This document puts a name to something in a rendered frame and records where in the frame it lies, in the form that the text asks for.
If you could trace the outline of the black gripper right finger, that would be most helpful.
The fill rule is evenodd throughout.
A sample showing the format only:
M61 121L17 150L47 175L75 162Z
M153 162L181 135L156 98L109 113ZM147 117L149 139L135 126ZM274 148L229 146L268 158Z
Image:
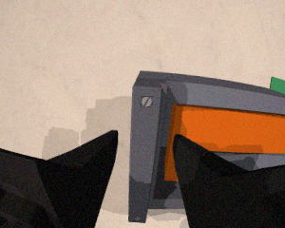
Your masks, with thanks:
M285 189L285 164L249 171L181 134L172 151L189 228L240 228L260 199Z

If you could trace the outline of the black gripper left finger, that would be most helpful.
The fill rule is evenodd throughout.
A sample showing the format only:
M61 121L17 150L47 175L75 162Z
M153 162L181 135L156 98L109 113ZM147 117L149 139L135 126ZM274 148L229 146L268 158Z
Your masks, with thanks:
M117 147L119 130L50 160L0 148L0 187L43 205L54 228L96 228Z

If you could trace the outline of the orange l-shaped part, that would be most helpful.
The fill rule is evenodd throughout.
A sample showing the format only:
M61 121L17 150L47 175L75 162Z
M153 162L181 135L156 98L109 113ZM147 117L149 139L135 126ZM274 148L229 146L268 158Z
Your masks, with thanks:
M285 115L231 107L173 104L165 181L180 181L172 151L181 134L212 152L285 153Z

